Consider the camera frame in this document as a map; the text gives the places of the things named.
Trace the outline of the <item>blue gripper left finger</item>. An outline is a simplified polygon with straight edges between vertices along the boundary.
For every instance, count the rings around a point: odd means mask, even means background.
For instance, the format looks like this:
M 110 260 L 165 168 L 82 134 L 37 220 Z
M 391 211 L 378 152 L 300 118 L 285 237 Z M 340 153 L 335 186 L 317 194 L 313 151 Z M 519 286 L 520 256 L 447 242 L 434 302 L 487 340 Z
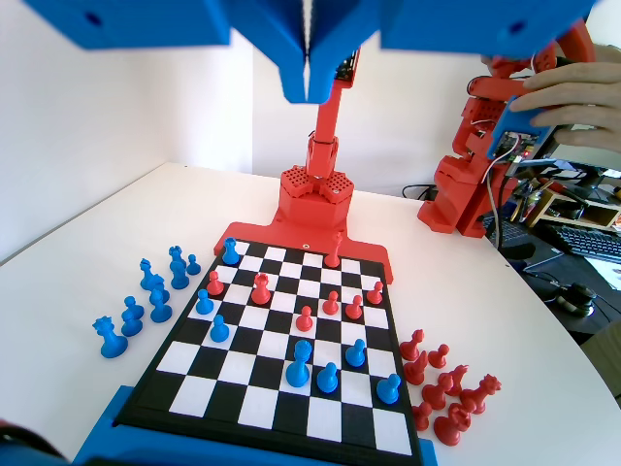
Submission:
M 229 44 L 230 31 L 237 30 L 278 67 L 286 100 L 307 101 L 302 2 L 210 1 L 208 12 L 217 45 Z

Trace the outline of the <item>person's hand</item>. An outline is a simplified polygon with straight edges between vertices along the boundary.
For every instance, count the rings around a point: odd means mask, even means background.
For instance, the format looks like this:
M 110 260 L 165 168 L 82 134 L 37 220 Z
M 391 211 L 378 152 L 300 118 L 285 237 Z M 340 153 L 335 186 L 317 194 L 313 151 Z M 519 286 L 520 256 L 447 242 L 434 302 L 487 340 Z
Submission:
M 529 92 L 510 104 L 514 112 L 544 108 L 531 120 L 558 126 L 558 143 L 620 151 L 620 49 L 595 46 L 596 60 L 541 72 L 524 82 Z

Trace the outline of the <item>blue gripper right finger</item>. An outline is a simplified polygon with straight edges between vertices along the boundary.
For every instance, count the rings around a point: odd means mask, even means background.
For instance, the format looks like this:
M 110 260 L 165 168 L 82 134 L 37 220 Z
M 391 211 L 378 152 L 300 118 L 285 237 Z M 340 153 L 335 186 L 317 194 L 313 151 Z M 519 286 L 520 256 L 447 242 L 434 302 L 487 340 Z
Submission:
M 337 68 L 379 29 L 378 0 L 311 2 L 309 102 L 325 103 Z

